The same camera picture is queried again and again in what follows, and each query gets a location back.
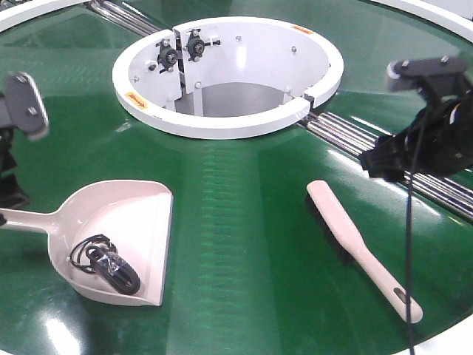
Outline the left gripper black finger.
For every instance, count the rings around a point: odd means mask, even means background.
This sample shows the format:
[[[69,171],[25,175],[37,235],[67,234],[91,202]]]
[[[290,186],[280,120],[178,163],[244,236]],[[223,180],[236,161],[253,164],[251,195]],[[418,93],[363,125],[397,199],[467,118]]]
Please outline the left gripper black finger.
[[[16,128],[32,141],[49,132],[49,118],[33,77],[11,72],[1,92],[1,129]]]

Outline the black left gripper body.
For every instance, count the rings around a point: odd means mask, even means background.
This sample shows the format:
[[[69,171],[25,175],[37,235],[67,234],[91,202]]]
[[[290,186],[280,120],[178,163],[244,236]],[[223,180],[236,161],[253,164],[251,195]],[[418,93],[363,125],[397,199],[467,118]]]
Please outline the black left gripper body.
[[[21,189],[16,176],[11,172],[17,166],[10,152],[13,128],[1,128],[1,208],[19,209],[30,203],[30,197]]]

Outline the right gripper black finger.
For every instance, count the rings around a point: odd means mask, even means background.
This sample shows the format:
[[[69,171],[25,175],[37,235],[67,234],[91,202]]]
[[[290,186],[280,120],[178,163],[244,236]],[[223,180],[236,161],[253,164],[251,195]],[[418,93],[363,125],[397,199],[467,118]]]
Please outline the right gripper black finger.
[[[404,59],[387,66],[387,88],[391,92],[430,87],[436,92],[468,92],[468,64],[461,58]]]

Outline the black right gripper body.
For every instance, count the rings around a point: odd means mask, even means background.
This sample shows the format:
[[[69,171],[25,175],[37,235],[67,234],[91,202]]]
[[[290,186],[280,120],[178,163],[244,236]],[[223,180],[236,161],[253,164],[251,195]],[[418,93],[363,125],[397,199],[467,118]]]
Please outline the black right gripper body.
[[[382,135],[359,155],[372,178],[404,180],[404,173],[448,177],[472,166],[472,82],[464,74],[395,75],[394,90],[414,89],[426,106],[394,135]]]

